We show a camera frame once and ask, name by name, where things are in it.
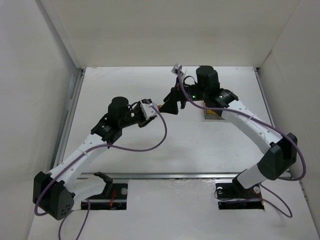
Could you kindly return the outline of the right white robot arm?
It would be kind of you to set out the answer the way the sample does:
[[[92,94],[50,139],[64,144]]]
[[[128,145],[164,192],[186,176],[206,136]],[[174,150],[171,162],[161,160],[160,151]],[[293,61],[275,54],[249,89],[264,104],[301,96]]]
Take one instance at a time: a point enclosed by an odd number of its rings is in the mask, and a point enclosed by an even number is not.
[[[248,110],[230,90],[220,87],[218,72],[209,65],[196,69],[196,81],[186,84],[182,66],[176,64],[172,73],[176,83],[164,98],[160,112],[176,115],[187,103],[203,101],[204,110],[211,110],[222,119],[232,123],[262,152],[262,159],[239,173],[231,184],[231,190],[242,194],[265,180],[276,180],[297,160],[297,138],[292,133],[282,133],[263,122]]]

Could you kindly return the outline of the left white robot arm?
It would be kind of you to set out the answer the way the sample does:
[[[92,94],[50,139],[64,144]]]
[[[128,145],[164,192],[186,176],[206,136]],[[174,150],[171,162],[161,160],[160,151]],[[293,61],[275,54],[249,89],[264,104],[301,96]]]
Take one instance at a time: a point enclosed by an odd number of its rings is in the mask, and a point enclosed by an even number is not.
[[[133,105],[127,98],[117,96],[111,100],[107,113],[91,129],[80,146],[62,163],[47,173],[39,172],[33,180],[32,201],[36,216],[50,215],[56,220],[71,211],[81,209],[86,199],[108,195],[113,179],[96,172],[86,180],[78,180],[88,166],[122,136],[123,129],[132,125],[143,128],[158,115],[158,107],[151,99]]]

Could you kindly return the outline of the yellow curved lego brick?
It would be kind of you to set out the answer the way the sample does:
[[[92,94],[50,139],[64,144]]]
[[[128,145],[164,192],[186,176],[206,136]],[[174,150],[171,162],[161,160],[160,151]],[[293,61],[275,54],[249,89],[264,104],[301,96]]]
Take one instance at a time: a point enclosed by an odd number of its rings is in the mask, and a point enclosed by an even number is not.
[[[210,116],[217,116],[217,117],[219,116],[215,111],[212,111],[212,110],[206,111],[206,114]]]

